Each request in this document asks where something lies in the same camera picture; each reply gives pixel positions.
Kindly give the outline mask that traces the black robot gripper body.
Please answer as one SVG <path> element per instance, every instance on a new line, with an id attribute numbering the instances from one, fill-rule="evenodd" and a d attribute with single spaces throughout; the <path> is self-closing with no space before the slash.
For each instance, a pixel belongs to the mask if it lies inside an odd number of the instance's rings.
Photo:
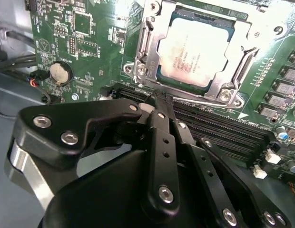
<path id="1" fill-rule="evenodd" d="M 141 207 L 147 152 L 126 152 L 63 187 L 48 205 L 42 228 L 160 228 Z M 220 228 L 197 175 L 178 166 L 178 214 L 167 228 Z"/>

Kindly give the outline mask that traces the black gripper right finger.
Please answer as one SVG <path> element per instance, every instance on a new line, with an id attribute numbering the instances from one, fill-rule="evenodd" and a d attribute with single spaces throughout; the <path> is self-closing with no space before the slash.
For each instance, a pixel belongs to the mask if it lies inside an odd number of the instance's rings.
<path id="1" fill-rule="evenodd" d="M 177 143 L 198 181 L 206 228 L 290 228 L 287 216 L 239 169 L 212 140 L 195 140 L 188 126 L 176 119 L 174 102 L 166 97 Z"/>

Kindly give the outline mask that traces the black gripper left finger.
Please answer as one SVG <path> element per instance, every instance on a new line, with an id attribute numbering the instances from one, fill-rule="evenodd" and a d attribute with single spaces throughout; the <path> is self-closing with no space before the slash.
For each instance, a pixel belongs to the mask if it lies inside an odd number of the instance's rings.
<path id="1" fill-rule="evenodd" d="M 138 105 L 129 99 L 27 107 L 14 124 L 7 159 L 10 180 L 31 190 L 46 212 L 63 187 L 79 179 L 78 162 L 90 154 L 131 144 L 147 152 L 147 214 L 177 214 L 180 192 L 177 137 L 166 97 L 151 95 Z"/>

